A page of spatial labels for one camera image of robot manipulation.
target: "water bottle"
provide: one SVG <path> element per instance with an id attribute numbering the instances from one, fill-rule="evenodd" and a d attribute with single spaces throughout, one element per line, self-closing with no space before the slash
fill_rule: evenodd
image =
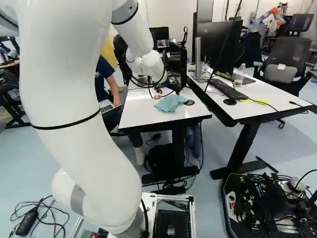
<path id="1" fill-rule="evenodd" d="M 239 72 L 235 74 L 233 85 L 234 87 L 241 87 L 244 79 L 244 70 L 246 69 L 246 64 L 243 63 L 240 68 Z"/>

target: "black cable band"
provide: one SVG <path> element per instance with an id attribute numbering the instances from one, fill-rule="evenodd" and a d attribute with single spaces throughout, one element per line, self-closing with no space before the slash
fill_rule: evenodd
<path id="1" fill-rule="evenodd" d="M 137 14 L 138 9 L 139 9 L 139 3 L 137 5 L 137 8 L 135 9 L 135 12 L 128 19 L 121 21 L 121 22 L 118 22 L 118 23 L 111 22 L 111 24 L 112 25 L 122 25 L 122 24 L 128 22 L 129 20 L 131 20 L 135 16 L 135 14 Z"/>
<path id="2" fill-rule="evenodd" d="M 63 129 L 63 128 L 66 128 L 66 127 L 71 127 L 71 126 L 74 126 L 74 125 L 78 125 L 78 124 L 81 124 L 83 122 L 86 122 L 92 118 L 94 118 L 95 116 L 97 116 L 100 112 L 100 108 L 98 111 L 96 111 L 94 114 L 92 114 L 91 116 L 87 117 L 87 118 L 84 118 L 84 119 L 81 119 L 81 120 L 78 120 L 76 122 L 72 122 L 72 123 L 68 123 L 68 124 L 64 124 L 64 125 L 57 125 L 57 126 L 48 126 L 48 127 L 41 127 L 41 126 L 35 126 L 35 125 L 31 125 L 33 128 L 37 129 L 37 130 L 57 130 L 57 129 Z"/>

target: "teal cloth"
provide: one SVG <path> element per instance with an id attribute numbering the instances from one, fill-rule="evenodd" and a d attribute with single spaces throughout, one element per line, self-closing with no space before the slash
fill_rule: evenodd
<path id="1" fill-rule="evenodd" d="M 154 105 L 156 109 L 163 113 L 175 113 L 176 109 L 186 103 L 188 99 L 179 95 L 169 95 Z"/>

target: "floor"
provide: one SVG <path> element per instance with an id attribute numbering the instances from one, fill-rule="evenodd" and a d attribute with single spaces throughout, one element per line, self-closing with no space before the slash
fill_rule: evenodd
<path id="1" fill-rule="evenodd" d="M 117 72 L 115 77 L 120 78 L 120 73 Z M 317 104 L 316 92 L 317 84 L 309 82 L 300 96 Z M 296 115 L 285 121 L 283 130 L 277 128 L 277 122 L 261 125 L 246 161 L 252 161 L 258 155 L 280 170 L 281 174 L 300 177 L 317 167 L 317 115 Z M 228 237 L 219 193 L 221 182 L 213 181 L 209 171 L 226 165 L 241 129 L 240 125 L 226 128 L 216 117 L 203 121 L 205 163 L 194 185 L 187 192 L 195 196 L 197 237 Z M 168 135 L 164 135 L 161 143 L 169 139 Z M 128 139 L 120 138 L 115 141 L 140 175 L 145 174 L 146 171 L 135 163 Z M 9 217 L 18 202 L 38 200 L 51 193 L 51 180 L 58 167 L 33 128 L 5 130 L 0 134 L 0 237 L 8 237 L 12 230 L 14 223 L 10 222 Z M 310 174 L 305 180 L 312 188 L 311 191 L 317 189 L 317 173 Z M 147 187 L 144 191 L 154 189 Z M 71 215 L 65 227 L 66 237 L 69 237 L 77 216 L 66 208 L 63 210 Z M 83 228 L 96 229 L 96 226 L 85 223 Z M 32 237 L 50 237 L 52 230 L 47 226 L 39 226 Z"/>

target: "yellow shirt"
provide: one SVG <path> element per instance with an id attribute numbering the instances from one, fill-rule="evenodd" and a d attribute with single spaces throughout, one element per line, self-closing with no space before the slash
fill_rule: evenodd
<path id="1" fill-rule="evenodd" d="M 108 61 L 112 68 L 116 68 L 118 66 L 118 61 L 114 54 L 114 47 L 111 42 L 111 37 L 107 38 L 105 45 L 101 50 L 101 55 Z"/>

